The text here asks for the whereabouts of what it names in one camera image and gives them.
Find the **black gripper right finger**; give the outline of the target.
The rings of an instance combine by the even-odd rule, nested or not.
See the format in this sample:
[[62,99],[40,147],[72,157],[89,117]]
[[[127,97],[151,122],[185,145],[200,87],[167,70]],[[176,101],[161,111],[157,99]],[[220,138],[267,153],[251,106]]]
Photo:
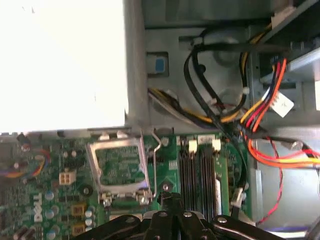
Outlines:
[[306,232],[266,231],[227,215],[208,222],[203,216],[186,210],[183,198],[174,193],[174,215],[184,240],[307,240]]

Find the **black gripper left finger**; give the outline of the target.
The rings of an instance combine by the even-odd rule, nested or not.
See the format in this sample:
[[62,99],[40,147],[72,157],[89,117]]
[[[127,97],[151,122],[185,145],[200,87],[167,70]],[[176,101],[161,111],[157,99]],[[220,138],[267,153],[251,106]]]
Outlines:
[[157,199],[159,211],[149,211],[142,220],[124,214],[75,236],[75,240],[170,240],[174,217],[174,192],[162,192]]

